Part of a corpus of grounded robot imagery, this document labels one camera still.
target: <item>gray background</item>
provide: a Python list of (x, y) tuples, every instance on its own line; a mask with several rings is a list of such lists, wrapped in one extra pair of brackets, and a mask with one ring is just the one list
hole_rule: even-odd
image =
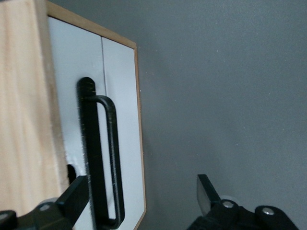
[(138, 44), (147, 214), (199, 216), (196, 175), (307, 229), (307, 1), (52, 0)]

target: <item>white panel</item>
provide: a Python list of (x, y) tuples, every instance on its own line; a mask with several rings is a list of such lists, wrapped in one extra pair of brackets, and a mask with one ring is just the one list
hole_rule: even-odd
[[(90, 77), (96, 83), (97, 94), (105, 95), (101, 37), (54, 18), (49, 18), (49, 27), (67, 161), (75, 167), (77, 176), (86, 175), (76, 85), (80, 78)], [(105, 121), (102, 106), (98, 112), (99, 121)], [(105, 122), (100, 122), (100, 133), (103, 152), (108, 153)], [(89, 205), (75, 227), (76, 230), (93, 229)]]
[(132, 230), (144, 212), (142, 162), (134, 50), (102, 38), (106, 94), (116, 106), (125, 219), (120, 230)]

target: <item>silver screw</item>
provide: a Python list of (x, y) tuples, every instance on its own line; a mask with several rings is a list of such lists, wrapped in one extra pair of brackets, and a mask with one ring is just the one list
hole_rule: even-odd
[(226, 208), (232, 208), (234, 206), (233, 203), (231, 203), (230, 201), (224, 201), (223, 202), (223, 205), (226, 207)]
[(3, 214), (0, 215), (0, 220), (3, 220), (5, 218), (7, 218), (8, 216), (9, 216), (9, 214), (3, 213)]
[(42, 207), (39, 208), (39, 210), (46, 211), (49, 208), (50, 208), (50, 205), (43, 205)]
[(262, 211), (267, 215), (270, 215), (270, 216), (274, 215), (274, 211), (268, 207), (263, 208)]

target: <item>curved handle grip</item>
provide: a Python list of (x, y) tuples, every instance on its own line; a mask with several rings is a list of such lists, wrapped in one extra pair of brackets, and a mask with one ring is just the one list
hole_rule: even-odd
[[(86, 148), (87, 174), (91, 187), (91, 204), (97, 230), (117, 229), (125, 217), (121, 169), (118, 147), (118, 129), (115, 105), (107, 96), (98, 96), (91, 78), (78, 82), (81, 124)], [(106, 186), (102, 164), (100, 132), (96, 103), (106, 111), (108, 145), (111, 164), (111, 177), (115, 203), (115, 219), (108, 216)]]
[(85, 101), (100, 103), (106, 110), (107, 122), (107, 135), (111, 163), (111, 175), (113, 184), (113, 196), (115, 204), (115, 223), (108, 226), (110, 229), (118, 229), (125, 217), (123, 188), (121, 181), (121, 170), (119, 160), (119, 147), (118, 147), (118, 129), (116, 110), (113, 101), (107, 96), (90, 96), (85, 97)]

